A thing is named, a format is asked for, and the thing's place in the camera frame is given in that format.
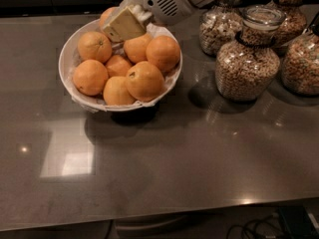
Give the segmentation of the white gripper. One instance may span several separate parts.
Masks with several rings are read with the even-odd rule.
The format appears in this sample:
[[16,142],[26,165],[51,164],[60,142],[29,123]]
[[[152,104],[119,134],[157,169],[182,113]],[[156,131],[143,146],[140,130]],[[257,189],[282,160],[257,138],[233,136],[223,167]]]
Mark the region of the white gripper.
[[189,0],[124,0],[105,20],[102,30],[115,43],[142,36],[147,24],[174,25],[194,12]]

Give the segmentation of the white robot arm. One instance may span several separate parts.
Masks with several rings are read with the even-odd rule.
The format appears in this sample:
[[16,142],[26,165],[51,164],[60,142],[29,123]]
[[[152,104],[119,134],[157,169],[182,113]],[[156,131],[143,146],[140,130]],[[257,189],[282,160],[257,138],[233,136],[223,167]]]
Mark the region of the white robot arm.
[[105,20],[103,31],[113,42],[127,41],[143,35],[149,23],[174,25],[212,1],[214,0],[123,0]]

